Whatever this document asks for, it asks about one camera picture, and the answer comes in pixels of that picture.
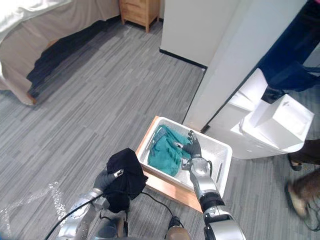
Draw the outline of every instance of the wooden nightstand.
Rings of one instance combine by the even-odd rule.
[[[145,27],[149,33],[149,26],[155,18],[159,21],[160,0],[119,0],[121,21],[130,21]]]

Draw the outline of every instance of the green cloth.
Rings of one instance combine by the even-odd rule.
[[[174,142],[186,145],[189,140],[165,125],[160,125],[155,132],[150,144],[148,164],[174,177],[181,168],[181,158],[190,158]]]

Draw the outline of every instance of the drawer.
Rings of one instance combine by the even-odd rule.
[[[136,20],[142,23],[146,22],[146,9],[143,9],[140,6],[129,3],[123,4],[122,13],[125,19]]]
[[[122,3],[128,5],[135,5],[142,9],[146,9],[146,0],[122,0]]]

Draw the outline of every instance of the white bedsheet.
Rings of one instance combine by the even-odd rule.
[[[72,0],[4,0],[0,2],[0,44],[19,23],[41,15]],[[0,78],[5,81],[0,56]]]

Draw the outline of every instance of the robotic hand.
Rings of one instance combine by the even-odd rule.
[[[124,170],[119,170],[113,174],[108,174],[104,169],[96,177],[93,188],[84,194],[81,194],[76,203],[70,209],[70,212],[82,204],[101,195],[106,187],[110,185],[116,178],[121,176]],[[65,224],[61,227],[57,240],[86,240],[91,222],[94,220],[96,213],[102,209],[108,209],[108,200],[103,196],[99,197],[92,204],[83,206],[72,215],[70,215]],[[94,236],[94,240],[105,239]]]
[[[214,180],[210,176],[208,161],[202,157],[201,146],[191,130],[188,133],[187,145],[178,146],[191,155],[187,162],[182,161],[182,170],[190,172],[195,195],[203,211],[206,240],[246,240],[246,237],[234,220],[225,210],[225,203],[220,197]]]

